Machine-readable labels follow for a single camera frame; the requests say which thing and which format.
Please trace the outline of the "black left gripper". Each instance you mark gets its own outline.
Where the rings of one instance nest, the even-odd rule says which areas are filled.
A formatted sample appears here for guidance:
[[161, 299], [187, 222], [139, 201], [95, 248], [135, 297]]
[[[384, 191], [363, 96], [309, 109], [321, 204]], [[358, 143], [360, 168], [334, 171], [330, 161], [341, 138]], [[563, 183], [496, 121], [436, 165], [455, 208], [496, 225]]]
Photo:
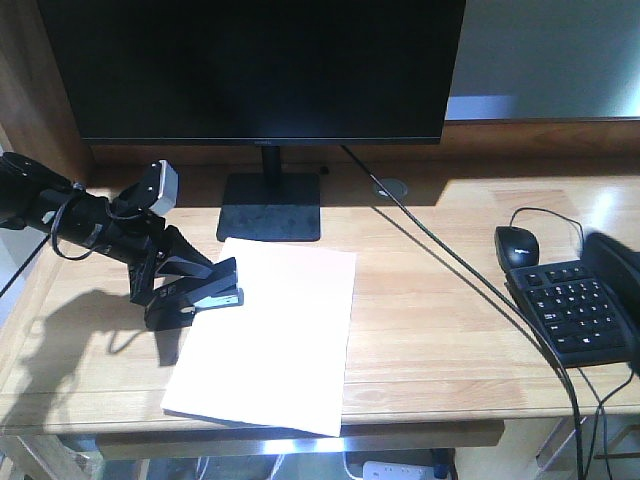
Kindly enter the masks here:
[[166, 291], [154, 288], [159, 276], [207, 278], [214, 263], [201, 254], [166, 220], [151, 211], [117, 214], [105, 201], [107, 222], [97, 240], [97, 252], [128, 265], [129, 300], [141, 306], [164, 301]]

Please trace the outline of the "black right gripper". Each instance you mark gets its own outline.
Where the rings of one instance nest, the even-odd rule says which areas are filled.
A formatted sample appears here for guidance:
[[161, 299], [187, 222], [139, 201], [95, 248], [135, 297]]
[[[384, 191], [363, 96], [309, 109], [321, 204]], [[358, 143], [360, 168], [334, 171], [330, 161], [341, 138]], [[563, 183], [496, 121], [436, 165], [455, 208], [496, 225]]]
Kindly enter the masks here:
[[630, 369], [639, 374], [639, 253], [602, 233], [590, 232], [580, 259], [614, 295], [629, 330]]

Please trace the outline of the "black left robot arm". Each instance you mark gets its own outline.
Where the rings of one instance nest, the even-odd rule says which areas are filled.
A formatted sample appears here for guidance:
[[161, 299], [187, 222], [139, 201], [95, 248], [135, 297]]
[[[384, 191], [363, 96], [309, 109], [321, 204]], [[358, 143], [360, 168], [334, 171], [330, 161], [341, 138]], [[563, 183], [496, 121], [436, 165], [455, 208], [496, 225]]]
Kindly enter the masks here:
[[84, 260], [99, 253], [127, 265], [130, 301], [151, 301], [154, 276], [166, 221], [176, 204], [178, 175], [165, 160], [151, 164], [141, 180], [115, 199], [95, 196], [78, 183], [26, 156], [1, 155], [1, 226], [32, 227], [50, 236], [62, 257], [59, 241], [83, 247]]

